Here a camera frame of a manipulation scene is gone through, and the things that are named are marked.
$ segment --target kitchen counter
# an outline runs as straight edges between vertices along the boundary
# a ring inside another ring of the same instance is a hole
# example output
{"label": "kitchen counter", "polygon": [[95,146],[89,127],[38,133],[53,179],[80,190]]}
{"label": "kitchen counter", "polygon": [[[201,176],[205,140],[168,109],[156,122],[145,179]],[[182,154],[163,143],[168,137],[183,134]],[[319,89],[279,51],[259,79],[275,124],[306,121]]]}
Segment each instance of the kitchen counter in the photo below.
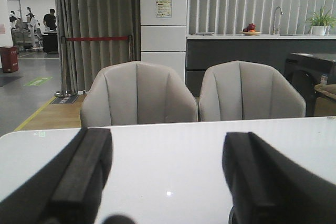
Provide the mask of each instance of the kitchen counter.
{"label": "kitchen counter", "polygon": [[285,73],[285,62],[292,52],[333,54],[336,35],[189,35],[187,40],[186,85],[199,96],[207,68],[242,60],[266,64]]}
{"label": "kitchen counter", "polygon": [[226,40],[226,39],[336,39],[336,35],[325,35],[325,36],[317,36],[311,34],[294,34],[294,35],[273,35],[273,34],[259,34],[259,35],[252,35],[246,36],[244,34],[217,34],[217,35],[195,35],[191,34],[187,36],[188,40]]}

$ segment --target stanchion base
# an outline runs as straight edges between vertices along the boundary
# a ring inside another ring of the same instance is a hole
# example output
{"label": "stanchion base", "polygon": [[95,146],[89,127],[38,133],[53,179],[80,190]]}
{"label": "stanchion base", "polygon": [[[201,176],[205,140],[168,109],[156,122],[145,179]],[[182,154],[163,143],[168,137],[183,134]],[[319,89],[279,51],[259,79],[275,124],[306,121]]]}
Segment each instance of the stanchion base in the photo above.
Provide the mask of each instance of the stanchion base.
{"label": "stanchion base", "polygon": [[76,95],[77,93],[74,91],[56,91],[54,93],[54,96],[56,97],[73,97],[74,95]]}

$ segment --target floor mat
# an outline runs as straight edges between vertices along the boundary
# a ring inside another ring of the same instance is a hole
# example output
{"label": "floor mat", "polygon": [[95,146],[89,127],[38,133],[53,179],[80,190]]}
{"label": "floor mat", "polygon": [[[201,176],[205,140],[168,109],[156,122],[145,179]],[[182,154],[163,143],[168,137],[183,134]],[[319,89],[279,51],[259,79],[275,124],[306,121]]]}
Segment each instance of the floor mat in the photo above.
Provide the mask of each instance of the floor mat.
{"label": "floor mat", "polygon": [[17,79],[22,78],[22,76],[5,76],[5,77],[0,77],[0,87],[3,87],[4,85],[9,84],[12,81],[15,81]]}
{"label": "floor mat", "polygon": [[73,97],[58,97],[52,101],[51,104],[71,104],[74,103],[79,95],[74,95]]}

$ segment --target chair backrest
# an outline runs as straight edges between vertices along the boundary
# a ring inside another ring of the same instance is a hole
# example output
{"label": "chair backrest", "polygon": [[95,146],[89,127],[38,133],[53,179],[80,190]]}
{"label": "chair backrest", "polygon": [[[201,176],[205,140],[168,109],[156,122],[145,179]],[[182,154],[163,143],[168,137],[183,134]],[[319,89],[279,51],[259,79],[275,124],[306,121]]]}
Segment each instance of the chair backrest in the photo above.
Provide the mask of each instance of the chair backrest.
{"label": "chair backrest", "polygon": [[98,73],[80,117],[86,127],[195,122],[197,103],[173,69],[133,61]]}
{"label": "chair backrest", "polygon": [[36,34],[39,38],[42,38],[41,28],[39,28],[39,27],[36,28]]}
{"label": "chair backrest", "polygon": [[306,103],[273,67],[232,61],[206,70],[201,121],[304,117]]}

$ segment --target countertop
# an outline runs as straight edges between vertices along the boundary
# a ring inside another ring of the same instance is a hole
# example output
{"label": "countertop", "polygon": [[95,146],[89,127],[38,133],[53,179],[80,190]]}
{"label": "countertop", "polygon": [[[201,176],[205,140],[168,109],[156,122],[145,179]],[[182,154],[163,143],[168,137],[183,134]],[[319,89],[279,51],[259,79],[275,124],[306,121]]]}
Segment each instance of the countertop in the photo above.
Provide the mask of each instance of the countertop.
{"label": "countertop", "polygon": [[336,54],[302,54],[302,53],[297,53],[297,52],[292,52],[293,55],[301,55],[305,57],[310,57],[310,58],[315,58],[315,59],[320,59],[320,60],[325,60],[325,61],[330,61],[330,62],[336,62]]}
{"label": "countertop", "polygon": [[188,35],[188,40],[226,40],[226,39],[336,39],[336,35],[325,35],[325,36],[316,36],[316,35],[302,35],[302,34],[294,34],[294,35],[272,35],[272,34],[259,34],[259,35],[252,35],[246,36],[243,34],[219,34],[219,35]]}

